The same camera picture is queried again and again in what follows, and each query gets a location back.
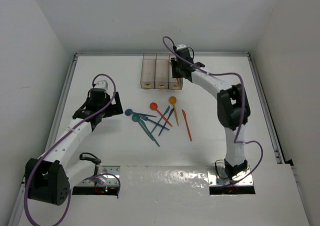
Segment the teal spoon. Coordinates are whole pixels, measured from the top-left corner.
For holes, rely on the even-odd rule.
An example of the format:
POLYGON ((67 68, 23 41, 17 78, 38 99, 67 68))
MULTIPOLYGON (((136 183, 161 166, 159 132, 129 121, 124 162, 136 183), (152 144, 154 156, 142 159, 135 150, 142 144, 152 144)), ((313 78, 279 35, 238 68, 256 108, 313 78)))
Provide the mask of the teal spoon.
POLYGON ((150 135, 147 133, 147 130, 145 129, 145 127, 142 125, 142 123, 140 122, 140 120, 141 120, 141 117, 140 117, 140 115, 138 115, 138 114, 133 114, 132 115, 132 120, 134 121, 134 122, 136 122, 136 123, 138 123, 141 127, 142 127, 142 129, 145 131, 145 133, 150 137, 150 135))

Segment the yellow-orange spoon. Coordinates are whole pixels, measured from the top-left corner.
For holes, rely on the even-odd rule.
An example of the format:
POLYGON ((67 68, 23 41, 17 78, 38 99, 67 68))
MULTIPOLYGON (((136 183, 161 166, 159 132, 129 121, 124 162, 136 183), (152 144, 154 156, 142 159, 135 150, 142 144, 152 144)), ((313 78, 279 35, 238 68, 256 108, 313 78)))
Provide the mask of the yellow-orange spoon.
POLYGON ((176 109, 176 102, 177 102, 177 98, 175 96, 171 96, 169 98, 169 103, 172 104, 172 106, 173 106, 177 126, 179 126, 179 118, 178 118, 178 113, 177 113, 177 109, 176 109))

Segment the teal fork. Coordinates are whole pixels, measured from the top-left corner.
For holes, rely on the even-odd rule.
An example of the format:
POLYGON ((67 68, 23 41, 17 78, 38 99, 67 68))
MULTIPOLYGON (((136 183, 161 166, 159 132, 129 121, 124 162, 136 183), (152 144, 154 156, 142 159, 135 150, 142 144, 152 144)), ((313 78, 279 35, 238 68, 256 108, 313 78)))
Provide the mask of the teal fork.
POLYGON ((144 123, 144 121, 141 119, 140 122, 142 123, 142 125, 144 126, 144 128, 146 129, 147 133, 149 134, 149 136, 151 137, 151 139, 156 143, 156 145, 158 147, 160 147, 160 144, 158 143, 158 141, 154 138, 154 136, 152 135, 152 133, 149 131, 147 125, 144 123))

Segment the red-orange spoon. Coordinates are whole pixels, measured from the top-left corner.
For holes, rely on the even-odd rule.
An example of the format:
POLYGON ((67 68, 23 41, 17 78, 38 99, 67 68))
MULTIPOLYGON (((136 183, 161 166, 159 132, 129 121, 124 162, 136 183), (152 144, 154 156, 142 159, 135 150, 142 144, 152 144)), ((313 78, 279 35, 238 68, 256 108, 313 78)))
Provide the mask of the red-orange spoon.
POLYGON ((155 102, 151 102, 149 105, 150 109, 156 111, 171 127, 173 126, 170 121, 158 110, 158 105, 155 102))

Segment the red-orange knife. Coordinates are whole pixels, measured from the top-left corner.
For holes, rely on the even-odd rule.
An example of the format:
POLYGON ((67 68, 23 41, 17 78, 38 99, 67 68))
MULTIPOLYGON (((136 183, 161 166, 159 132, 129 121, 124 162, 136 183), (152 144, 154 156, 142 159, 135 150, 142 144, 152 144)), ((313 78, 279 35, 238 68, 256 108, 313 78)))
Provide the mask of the red-orange knife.
POLYGON ((193 139, 192 139, 192 134, 191 134, 190 127, 189 127, 189 124, 188 124, 186 111, 184 109, 181 109, 181 111, 182 111, 182 115, 183 115, 183 118, 184 118, 184 122, 185 122, 185 126, 186 126, 186 130, 187 130, 187 133, 188 133, 189 140, 190 140, 190 142, 192 142, 193 139))

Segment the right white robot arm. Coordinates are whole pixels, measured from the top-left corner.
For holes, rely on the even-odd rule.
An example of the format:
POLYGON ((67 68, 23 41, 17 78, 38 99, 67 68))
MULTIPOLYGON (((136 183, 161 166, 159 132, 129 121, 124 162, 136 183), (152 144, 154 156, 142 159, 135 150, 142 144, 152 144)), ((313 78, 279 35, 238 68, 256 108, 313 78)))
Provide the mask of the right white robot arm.
POLYGON ((246 90, 242 77, 237 73, 240 83, 232 85, 221 80, 219 76, 227 73, 213 74, 201 62, 194 62, 187 46, 180 44, 173 47, 171 68, 173 78, 184 78, 206 90, 217 100, 217 117, 224 127, 226 137, 226 155, 224 171, 231 180, 232 177, 244 171, 248 161, 244 152, 244 125, 251 114, 246 90))

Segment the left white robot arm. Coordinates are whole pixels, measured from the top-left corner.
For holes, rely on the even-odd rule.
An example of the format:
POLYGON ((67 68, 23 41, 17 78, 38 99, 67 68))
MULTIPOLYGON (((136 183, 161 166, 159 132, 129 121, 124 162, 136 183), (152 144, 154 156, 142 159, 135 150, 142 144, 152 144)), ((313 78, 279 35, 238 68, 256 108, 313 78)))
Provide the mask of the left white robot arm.
POLYGON ((102 119, 122 113, 118 92, 109 95, 105 88, 91 88, 60 139, 38 159, 26 163, 25 199, 60 206, 70 190, 96 176, 101 169, 99 158, 80 156, 72 166, 68 166, 69 161, 102 119))

